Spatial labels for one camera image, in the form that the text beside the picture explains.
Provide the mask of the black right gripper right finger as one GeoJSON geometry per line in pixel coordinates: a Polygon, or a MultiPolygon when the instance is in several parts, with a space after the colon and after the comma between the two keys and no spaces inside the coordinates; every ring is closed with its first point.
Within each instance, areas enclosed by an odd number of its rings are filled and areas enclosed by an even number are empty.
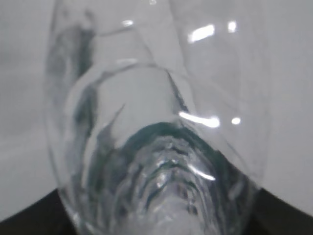
{"type": "Polygon", "coordinates": [[[311,235],[313,217],[267,190],[258,193],[249,221],[250,235],[311,235]]]}

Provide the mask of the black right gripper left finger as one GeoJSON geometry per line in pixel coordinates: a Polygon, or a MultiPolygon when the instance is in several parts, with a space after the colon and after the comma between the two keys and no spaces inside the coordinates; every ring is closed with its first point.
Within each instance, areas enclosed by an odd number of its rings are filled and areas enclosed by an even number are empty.
{"type": "Polygon", "coordinates": [[[74,235],[57,190],[0,222],[2,235],[74,235]]]}

